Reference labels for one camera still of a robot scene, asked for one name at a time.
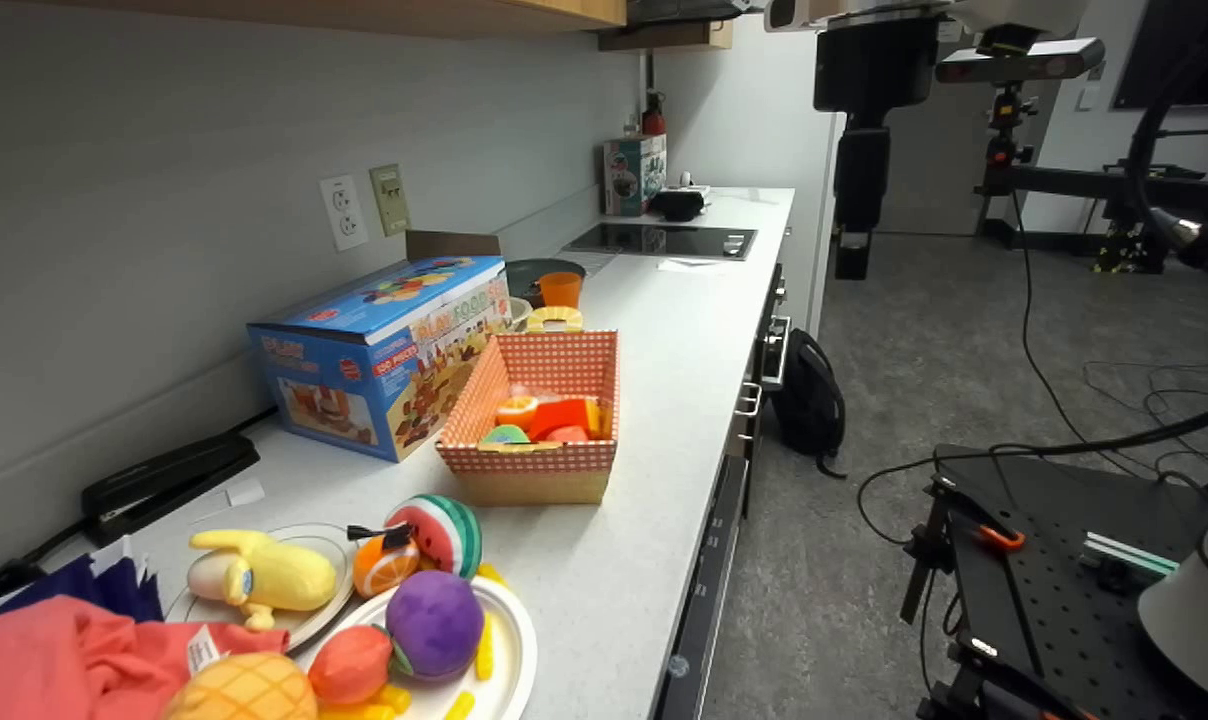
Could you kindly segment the orange plush toy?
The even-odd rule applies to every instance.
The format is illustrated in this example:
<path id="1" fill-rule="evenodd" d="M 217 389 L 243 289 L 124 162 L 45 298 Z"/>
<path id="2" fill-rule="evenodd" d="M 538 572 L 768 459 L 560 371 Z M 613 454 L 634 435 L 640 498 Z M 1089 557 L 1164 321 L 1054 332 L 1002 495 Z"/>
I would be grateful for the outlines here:
<path id="1" fill-rule="evenodd" d="M 528 440 L 607 440 L 613 417 L 599 397 L 528 397 L 516 390 L 496 409 L 500 423 L 516 423 Z"/>

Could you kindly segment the red checkered basket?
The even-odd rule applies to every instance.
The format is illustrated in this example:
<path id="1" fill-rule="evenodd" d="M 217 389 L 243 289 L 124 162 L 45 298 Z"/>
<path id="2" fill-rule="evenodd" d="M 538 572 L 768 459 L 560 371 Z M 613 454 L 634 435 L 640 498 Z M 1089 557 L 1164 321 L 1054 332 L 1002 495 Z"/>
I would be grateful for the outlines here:
<path id="1" fill-rule="evenodd" d="M 599 397 L 613 417 L 607 440 L 531 440 L 531 448 L 478 448 L 496 409 L 516 397 Z M 441 440 L 441 459 L 467 504 L 599 504 L 616 459 L 616 334 L 613 332 L 519 332 L 496 334 Z"/>

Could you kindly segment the green plush toy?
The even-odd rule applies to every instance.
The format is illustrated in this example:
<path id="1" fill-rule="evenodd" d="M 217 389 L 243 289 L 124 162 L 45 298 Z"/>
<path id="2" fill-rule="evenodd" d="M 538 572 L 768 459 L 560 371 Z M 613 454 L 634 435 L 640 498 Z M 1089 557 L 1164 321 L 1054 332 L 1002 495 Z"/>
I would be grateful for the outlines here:
<path id="1" fill-rule="evenodd" d="M 490 423 L 478 448 L 531 448 L 531 435 L 519 423 Z"/>

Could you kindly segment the blue toy food box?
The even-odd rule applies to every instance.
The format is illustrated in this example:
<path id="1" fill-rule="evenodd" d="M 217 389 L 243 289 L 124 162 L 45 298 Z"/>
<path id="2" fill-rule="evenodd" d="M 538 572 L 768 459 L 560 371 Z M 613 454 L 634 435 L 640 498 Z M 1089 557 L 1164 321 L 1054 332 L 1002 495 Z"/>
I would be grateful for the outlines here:
<path id="1" fill-rule="evenodd" d="M 411 454 L 506 321 L 500 255 L 428 255 L 251 323 L 263 384 L 299 435 Z"/>

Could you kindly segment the watermelon plush toy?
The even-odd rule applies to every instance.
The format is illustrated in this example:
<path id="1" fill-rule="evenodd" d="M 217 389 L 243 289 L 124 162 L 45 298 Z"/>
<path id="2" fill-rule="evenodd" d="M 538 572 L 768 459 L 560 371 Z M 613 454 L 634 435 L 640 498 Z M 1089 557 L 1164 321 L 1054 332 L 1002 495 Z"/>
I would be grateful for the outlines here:
<path id="1" fill-rule="evenodd" d="M 467 504 L 425 491 L 405 498 L 380 527 L 349 527 L 351 590 L 380 597 L 414 572 L 476 576 L 482 533 Z"/>

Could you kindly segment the purple plush toy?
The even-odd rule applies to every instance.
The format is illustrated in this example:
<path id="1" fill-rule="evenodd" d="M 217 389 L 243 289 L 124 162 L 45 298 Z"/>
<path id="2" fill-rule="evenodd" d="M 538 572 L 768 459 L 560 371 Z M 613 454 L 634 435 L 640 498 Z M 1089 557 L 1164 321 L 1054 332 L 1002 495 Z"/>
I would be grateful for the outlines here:
<path id="1" fill-rule="evenodd" d="M 462 576 L 414 572 L 385 613 L 392 637 L 392 668 L 407 678 L 443 682 L 467 671 L 482 609 Z"/>

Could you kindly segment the peach plush toy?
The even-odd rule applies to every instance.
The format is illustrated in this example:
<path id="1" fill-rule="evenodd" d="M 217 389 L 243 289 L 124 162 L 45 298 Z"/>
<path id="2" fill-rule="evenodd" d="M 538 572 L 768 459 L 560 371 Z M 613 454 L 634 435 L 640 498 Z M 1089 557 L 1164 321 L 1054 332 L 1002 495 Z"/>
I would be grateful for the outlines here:
<path id="1" fill-rule="evenodd" d="M 308 682 L 320 704 L 366 704 L 388 678 L 392 637 L 371 622 L 335 630 L 312 661 Z"/>

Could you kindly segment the yellow banana plush toy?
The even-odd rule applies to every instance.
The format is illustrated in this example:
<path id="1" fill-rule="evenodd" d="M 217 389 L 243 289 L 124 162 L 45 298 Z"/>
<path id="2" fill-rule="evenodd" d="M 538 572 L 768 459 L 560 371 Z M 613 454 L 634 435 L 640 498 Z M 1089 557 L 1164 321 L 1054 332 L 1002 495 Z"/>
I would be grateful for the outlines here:
<path id="1" fill-rule="evenodd" d="M 329 557 L 267 533 L 206 527 L 193 547 L 187 590 L 234 609 L 246 628 L 273 628 L 281 613 L 317 613 L 339 585 Z"/>

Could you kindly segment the pineapple plush toy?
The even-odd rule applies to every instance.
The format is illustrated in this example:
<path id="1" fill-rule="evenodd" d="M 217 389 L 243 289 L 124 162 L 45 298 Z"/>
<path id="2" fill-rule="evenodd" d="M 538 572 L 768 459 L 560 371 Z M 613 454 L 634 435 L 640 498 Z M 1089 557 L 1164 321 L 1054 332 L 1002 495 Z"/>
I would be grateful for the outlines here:
<path id="1" fill-rule="evenodd" d="M 223 657 L 169 700 L 163 720 L 317 720 L 317 693 L 289 657 Z"/>

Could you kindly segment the orange plastic cup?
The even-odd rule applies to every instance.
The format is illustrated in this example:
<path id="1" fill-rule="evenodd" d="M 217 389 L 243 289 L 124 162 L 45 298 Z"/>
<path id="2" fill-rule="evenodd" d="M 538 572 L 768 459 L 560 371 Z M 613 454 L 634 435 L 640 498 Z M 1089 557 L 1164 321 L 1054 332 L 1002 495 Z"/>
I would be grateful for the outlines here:
<path id="1" fill-rule="evenodd" d="M 574 307 L 580 305 L 580 289 L 585 289 L 580 271 L 544 271 L 536 280 L 536 290 L 538 290 L 544 307 Z"/>

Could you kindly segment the black induction cooktop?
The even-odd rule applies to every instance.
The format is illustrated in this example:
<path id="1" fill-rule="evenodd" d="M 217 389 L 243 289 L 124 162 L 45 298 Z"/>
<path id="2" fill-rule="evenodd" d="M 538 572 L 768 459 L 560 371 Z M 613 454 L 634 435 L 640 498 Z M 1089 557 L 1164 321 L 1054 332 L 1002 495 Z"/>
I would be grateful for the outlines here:
<path id="1" fill-rule="evenodd" d="M 596 223 L 566 251 L 744 260 L 751 234 L 751 228 Z"/>

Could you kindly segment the black backpack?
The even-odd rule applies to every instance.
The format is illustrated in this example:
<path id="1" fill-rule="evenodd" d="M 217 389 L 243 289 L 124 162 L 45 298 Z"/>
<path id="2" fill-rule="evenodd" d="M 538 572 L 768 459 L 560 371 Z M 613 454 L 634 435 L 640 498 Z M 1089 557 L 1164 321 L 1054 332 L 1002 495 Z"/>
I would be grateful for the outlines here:
<path id="1" fill-rule="evenodd" d="M 845 390 L 836 384 L 827 351 L 804 327 L 787 332 L 775 419 L 793 452 L 810 454 L 822 477 L 839 478 L 836 454 L 848 419 Z"/>

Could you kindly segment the white paper plate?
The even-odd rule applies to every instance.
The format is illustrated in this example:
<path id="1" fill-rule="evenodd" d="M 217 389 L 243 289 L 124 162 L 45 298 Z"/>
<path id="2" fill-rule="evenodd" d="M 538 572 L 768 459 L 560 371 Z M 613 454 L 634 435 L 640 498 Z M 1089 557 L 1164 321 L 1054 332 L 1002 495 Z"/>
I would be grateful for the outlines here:
<path id="1" fill-rule="evenodd" d="M 462 674 L 443 682 L 407 678 L 388 657 L 388 678 L 366 704 L 320 709 L 339 720 L 519 720 L 538 671 L 536 622 L 519 597 L 503 585 L 482 576 L 467 585 L 482 609 L 482 630 Z M 351 609 L 299 657 L 299 668 L 308 671 L 317 651 L 345 628 L 371 622 L 388 630 L 385 613 L 396 586 Z"/>
<path id="2" fill-rule="evenodd" d="M 332 527 L 203 527 L 193 536 L 187 609 L 210 609 L 289 649 L 317 641 L 351 597 L 351 563 Z"/>

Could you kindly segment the wooden upper cabinet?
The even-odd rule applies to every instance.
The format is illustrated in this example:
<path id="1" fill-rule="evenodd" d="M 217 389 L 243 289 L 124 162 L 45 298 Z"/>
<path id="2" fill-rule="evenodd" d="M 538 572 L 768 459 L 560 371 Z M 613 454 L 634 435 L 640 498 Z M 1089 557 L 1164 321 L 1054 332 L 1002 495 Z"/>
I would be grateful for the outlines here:
<path id="1" fill-rule="evenodd" d="M 217 14 L 392 37 L 560 37 L 629 25 L 629 0 L 49 0 L 153 14 Z"/>

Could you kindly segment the black perforated robot table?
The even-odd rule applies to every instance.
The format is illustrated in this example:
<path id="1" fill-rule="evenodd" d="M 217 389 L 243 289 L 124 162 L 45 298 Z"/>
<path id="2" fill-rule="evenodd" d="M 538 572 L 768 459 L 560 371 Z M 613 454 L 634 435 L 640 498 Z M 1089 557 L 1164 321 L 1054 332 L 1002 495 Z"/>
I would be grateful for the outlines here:
<path id="1" fill-rule="evenodd" d="M 1154 572 L 1089 536 L 1188 559 L 1208 498 L 1185 482 L 1044 459 L 943 459 L 930 478 L 943 566 L 958 586 L 949 643 L 952 720 L 1208 720 L 1208 689 L 1139 628 Z"/>

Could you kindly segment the pink cloth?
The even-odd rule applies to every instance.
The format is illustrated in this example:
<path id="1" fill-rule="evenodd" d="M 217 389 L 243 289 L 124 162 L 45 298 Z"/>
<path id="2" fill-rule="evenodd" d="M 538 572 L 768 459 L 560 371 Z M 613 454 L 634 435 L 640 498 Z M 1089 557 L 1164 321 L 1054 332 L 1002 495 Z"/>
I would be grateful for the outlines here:
<path id="1" fill-rule="evenodd" d="M 5 613 L 0 720 L 160 720 L 198 630 L 220 657 L 289 649 L 282 630 L 132 619 L 70 597 Z"/>

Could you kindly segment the beige wall switch plate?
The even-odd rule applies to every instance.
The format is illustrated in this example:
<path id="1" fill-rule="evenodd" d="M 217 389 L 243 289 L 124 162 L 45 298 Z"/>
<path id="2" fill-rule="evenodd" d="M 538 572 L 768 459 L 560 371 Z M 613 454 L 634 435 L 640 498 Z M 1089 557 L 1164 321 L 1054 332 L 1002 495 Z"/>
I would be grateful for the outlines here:
<path id="1" fill-rule="evenodd" d="M 407 228 L 407 196 L 396 162 L 380 162 L 366 171 L 380 228 L 398 234 Z"/>

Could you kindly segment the white wall outlet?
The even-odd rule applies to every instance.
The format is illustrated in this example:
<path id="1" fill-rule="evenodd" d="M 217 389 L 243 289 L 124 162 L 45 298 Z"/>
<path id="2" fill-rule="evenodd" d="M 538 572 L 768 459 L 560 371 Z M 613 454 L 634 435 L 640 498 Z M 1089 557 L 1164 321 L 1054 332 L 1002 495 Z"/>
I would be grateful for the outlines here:
<path id="1" fill-rule="evenodd" d="M 320 183 L 322 208 L 329 208 L 329 223 L 332 223 L 332 239 L 339 251 L 351 251 L 366 239 L 366 223 L 362 223 L 362 208 L 360 208 L 360 191 L 351 175 L 332 175 Z"/>

